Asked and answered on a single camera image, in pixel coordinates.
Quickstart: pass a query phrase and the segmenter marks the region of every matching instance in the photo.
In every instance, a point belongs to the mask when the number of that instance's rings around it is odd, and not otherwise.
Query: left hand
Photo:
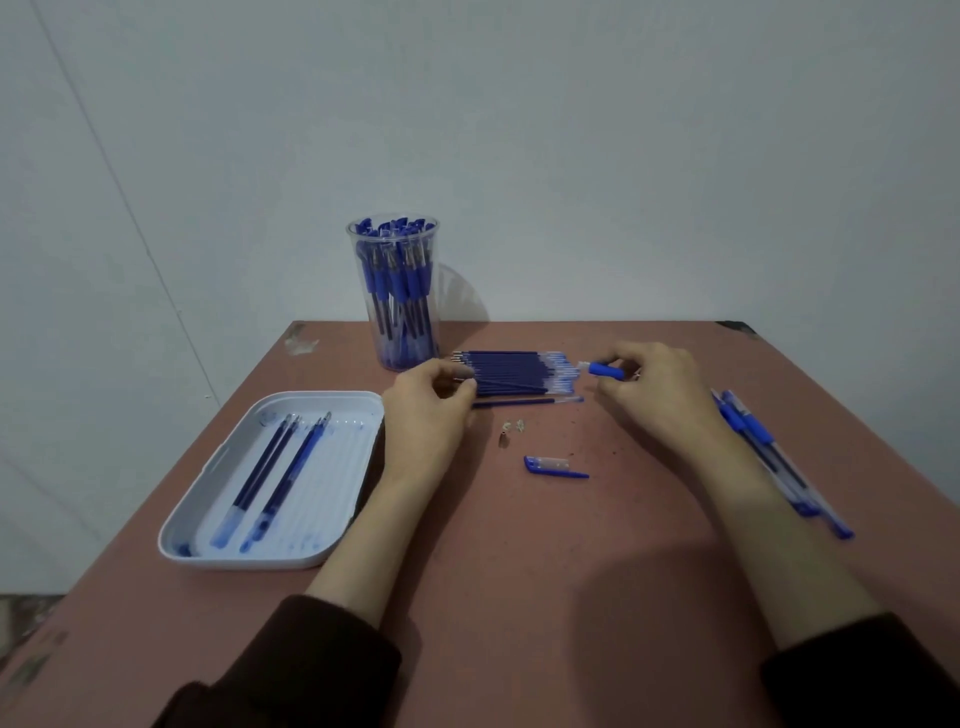
[[[383,477],[410,486],[436,488],[460,446],[477,385],[467,378],[447,399],[435,386],[454,377],[473,377],[463,365],[430,359],[397,375],[383,393],[386,464]]]

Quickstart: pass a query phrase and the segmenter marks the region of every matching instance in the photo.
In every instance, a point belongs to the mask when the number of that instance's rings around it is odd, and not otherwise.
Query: right hand
[[[625,381],[601,376],[600,392],[638,425],[686,460],[716,441],[727,427],[690,352],[665,344],[620,341],[598,361],[620,361]],[[639,377],[630,381],[639,370]]]

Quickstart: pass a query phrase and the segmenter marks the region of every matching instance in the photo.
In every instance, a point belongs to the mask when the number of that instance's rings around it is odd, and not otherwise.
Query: forearm
[[[385,474],[306,593],[378,627],[407,546],[435,490],[433,483],[404,483]]]
[[[716,433],[688,459],[780,649],[882,612],[810,533],[740,438]]]

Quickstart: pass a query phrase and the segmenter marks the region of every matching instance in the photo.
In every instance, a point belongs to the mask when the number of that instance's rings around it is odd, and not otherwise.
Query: pen
[[[764,450],[753,433],[749,431],[747,424],[743,421],[743,418],[740,417],[739,413],[732,406],[724,402],[715,391],[711,389],[710,392],[713,394],[713,400],[720,410],[720,416],[727,422],[730,429],[743,438],[747,445],[756,453],[756,457],[759,458],[763,464],[763,468],[770,474],[770,477],[773,478],[774,485],[777,486],[777,490],[780,491],[783,497],[787,499],[787,502],[804,518],[816,516],[819,513],[818,508],[807,499],[802,491],[798,490],[799,486],[798,488],[794,488],[789,480],[780,476],[780,468],[777,467],[777,463],[774,462],[773,458]]]
[[[477,400],[473,409],[489,409],[490,407],[505,407],[508,404],[564,404],[566,402],[583,401],[583,397],[545,397],[538,400]]]
[[[833,534],[841,540],[852,538],[854,535],[852,529],[846,523],[844,523],[843,519],[841,519],[840,516],[837,515],[836,511],[830,507],[830,504],[827,503],[827,500],[797,469],[797,466],[793,464],[793,461],[787,457],[780,445],[777,444],[774,436],[770,434],[769,430],[763,426],[760,420],[758,420],[753,413],[747,409],[747,406],[740,401],[737,395],[730,390],[727,390],[723,393],[723,399],[727,404],[736,409],[737,414],[739,414],[743,419],[747,429],[753,433],[753,435],[764,447],[768,448],[769,451],[774,453],[774,455],[780,461],[780,464],[783,465],[783,468],[790,473],[794,480],[797,481],[797,484],[803,489],[808,501],[815,505],[826,517],[830,526],[830,530],[833,531]]]
[[[307,458],[310,457],[311,450],[317,445],[320,438],[324,436],[324,430],[326,429],[327,423],[330,422],[331,414],[331,412],[327,412],[326,415],[318,420],[310,428],[310,431],[307,432],[306,437],[300,445],[300,449],[297,450],[297,454],[294,455],[294,459],[290,462],[289,467],[287,467],[287,472],[283,474],[280,482],[277,483],[274,491],[270,494],[267,504],[263,506],[260,515],[257,516],[256,521],[253,522],[253,528],[251,528],[247,540],[240,546],[241,553],[249,551],[251,546],[253,546],[253,542],[263,539],[267,529],[270,528],[270,524],[274,522],[277,511],[280,510],[280,506],[283,505],[283,501],[289,495],[291,488],[293,488],[297,476],[300,475],[300,471],[303,470],[303,465],[306,463]]]
[[[286,448],[287,443],[290,442],[291,436],[297,429],[299,420],[299,417],[291,415],[283,418],[283,422],[280,423],[274,436],[270,438],[266,449],[263,450],[263,454],[260,455],[260,459],[256,461],[256,465],[253,466],[253,470],[251,470],[250,475],[247,476],[247,480],[240,489],[240,493],[238,493],[237,497],[233,500],[233,505],[229,507],[227,514],[224,515],[220,527],[216,533],[213,534],[213,538],[210,539],[211,546],[224,548],[229,543],[233,532],[236,531],[237,526],[240,525],[240,521],[242,521],[244,515],[246,515],[247,509],[250,508],[256,494],[260,492],[263,481],[267,479],[267,476],[274,468],[283,449]]]

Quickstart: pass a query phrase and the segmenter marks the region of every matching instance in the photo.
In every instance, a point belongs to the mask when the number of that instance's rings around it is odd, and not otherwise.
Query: floor
[[[0,595],[0,672],[61,599],[61,595]]]

